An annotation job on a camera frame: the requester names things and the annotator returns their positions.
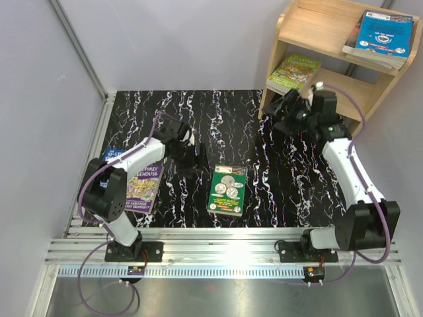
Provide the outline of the green paperback book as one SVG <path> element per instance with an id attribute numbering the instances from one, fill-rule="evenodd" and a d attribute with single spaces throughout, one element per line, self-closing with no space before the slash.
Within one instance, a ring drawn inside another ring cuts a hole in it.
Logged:
<path id="1" fill-rule="evenodd" d="M 246 167 L 215 165 L 207 204 L 208 212 L 241 217 L 246 185 Z"/>

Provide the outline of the blue paperback book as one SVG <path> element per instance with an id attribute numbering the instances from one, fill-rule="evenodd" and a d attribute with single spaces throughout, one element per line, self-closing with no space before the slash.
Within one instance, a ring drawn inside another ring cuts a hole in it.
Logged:
<path id="1" fill-rule="evenodd" d="M 410 55 L 412 16 L 364 11 L 352 54 L 400 69 Z"/>

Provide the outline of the dark tale of two cities book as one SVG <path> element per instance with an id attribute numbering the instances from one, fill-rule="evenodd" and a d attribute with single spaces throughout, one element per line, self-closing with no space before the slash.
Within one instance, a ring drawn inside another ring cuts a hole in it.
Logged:
<path id="1" fill-rule="evenodd" d="M 383 68 L 388 69 L 388 70 L 399 69 L 398 67 L 392 66 L 389 63 L 386 63 L 384 61 L 368 59 L 368 58 L 360 57 L 360 56 L 357 56 L 357 55 L 354 54 L 354 50 L 356 48 L 356 42 L 357 42 L 357 39 L 358 39 L 358 34 L 360 33 L 360 28 L 361 28 L 361 25 L 362 25 L 363 17 L 364 17 L 363 15 L 360 17 L 360 19 L 356 23 L 353 31 L 351 31 L 347 41 L 343 45 L 342 52 L 345 53 L 347 58 L 353 59 L 355 61 L 366 62 L 368 64 L 371 64 L 371 65 L 374 65 L 374 66 L 377 65 L 377 66 L 383 67 Z"/>

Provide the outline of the blue 91-storey treehouse book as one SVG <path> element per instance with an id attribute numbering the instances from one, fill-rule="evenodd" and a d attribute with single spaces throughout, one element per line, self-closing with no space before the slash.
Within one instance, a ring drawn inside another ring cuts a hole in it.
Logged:
<path id="1" fill-rule="evenodd" d="M 123 153 L 125 153 L 125 150 L 122 149 L 107 149 L 105 150 L 102 159 L 106 162 L 113 161 L 116 157 L 119 157 Z"/>

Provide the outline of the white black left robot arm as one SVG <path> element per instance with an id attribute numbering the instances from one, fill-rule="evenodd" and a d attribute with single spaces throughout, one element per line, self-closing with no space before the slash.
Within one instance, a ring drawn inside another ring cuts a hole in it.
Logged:
<path id="1" fill-rule="evenodd" d="M 197 176 L 209 169 L 206 148 L 198 132 L 188 123 L 169 118 L 160 129 L 152 128 L 140 144 L 110 159 L 89 161 L 77 198 L 80 218 L 108 233 L 106 261 L 136 262 L 146 255 L 141 233 L 125 212 L 127 187 L 136 174 L 163 159 L 174 162 L 175 174 Z"/>

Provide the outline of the green storey treehouse book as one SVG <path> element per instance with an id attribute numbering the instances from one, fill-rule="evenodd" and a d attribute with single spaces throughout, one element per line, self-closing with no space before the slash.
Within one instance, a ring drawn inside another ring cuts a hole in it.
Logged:
<path id="1" fill-rule="evenodd" d="M 319 60 L 291 53 L 272 72 L 266 83 L 270 81 L 284 86 L 289 84 L 307 86 L 321 65 Z"/>

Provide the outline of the blue 26-storey treehouse book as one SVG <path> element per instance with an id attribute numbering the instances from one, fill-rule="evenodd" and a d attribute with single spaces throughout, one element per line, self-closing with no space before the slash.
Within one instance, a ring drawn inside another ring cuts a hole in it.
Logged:
<path id="1" fill-rule="evenodd" d="M 289 84 L 288 86 L 284 86 L 268 81 L 264 89 L 262 102 L 270 102 L 276 95 L 287 98 L 288 100 L 297 100 L 304 88 L 304 85 Z"/>

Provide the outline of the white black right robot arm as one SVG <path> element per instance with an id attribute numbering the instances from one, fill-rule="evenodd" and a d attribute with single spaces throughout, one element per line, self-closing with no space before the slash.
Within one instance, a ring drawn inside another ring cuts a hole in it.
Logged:
<path id="1" fill-rule="evenodd" d="M 274 129 L 284 135 L 306 132 L 332 168 L 346 202 L 346 212 L 334 226 L 307 229 L 299 240 L 299 254 L 315 262 L 325 252 L 355 252 L 371 264 L 389 256 L 401 213 L 374 186 L 360 159 L 355 139 L 336 113 L 337 97 L 331 90 L 313 87 L 307 98 L 291 89 L 279 103 L 264 107 Z"/>

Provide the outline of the purple 52-storey treehouse book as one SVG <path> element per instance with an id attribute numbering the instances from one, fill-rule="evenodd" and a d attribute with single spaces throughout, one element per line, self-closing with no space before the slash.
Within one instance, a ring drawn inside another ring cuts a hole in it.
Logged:
<path id="1" fill-rule="evenodd" d="M 162 175 L 163 167 L 157 165 L 138 172 L 128 182 L 125 211 L 151 214 Z"/>

